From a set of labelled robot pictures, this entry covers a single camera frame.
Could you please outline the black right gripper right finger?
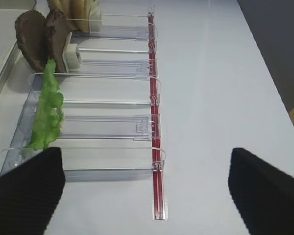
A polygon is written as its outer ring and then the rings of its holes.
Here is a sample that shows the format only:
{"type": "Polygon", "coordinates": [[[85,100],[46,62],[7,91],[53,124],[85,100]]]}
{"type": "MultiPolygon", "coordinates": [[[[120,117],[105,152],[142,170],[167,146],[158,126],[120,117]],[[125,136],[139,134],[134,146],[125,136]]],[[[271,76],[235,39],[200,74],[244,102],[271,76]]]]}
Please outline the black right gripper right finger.
{"type": "Polygon", "coordinates": [[[251,235],[294,235],[294,177],[244,148],[231,153],[228,188],[251,235]]]}

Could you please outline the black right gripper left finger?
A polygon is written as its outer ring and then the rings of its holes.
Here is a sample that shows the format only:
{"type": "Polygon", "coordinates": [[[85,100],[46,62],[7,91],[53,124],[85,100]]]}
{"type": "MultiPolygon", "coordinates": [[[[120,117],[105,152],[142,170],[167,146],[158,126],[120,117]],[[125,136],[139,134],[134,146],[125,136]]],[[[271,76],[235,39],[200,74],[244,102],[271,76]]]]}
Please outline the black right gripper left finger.
{"type": "Polygon", "coordinates": [[[0,176],[0,235],[44,234],[64,185],[59,147],[50,147],[0,176]]]}

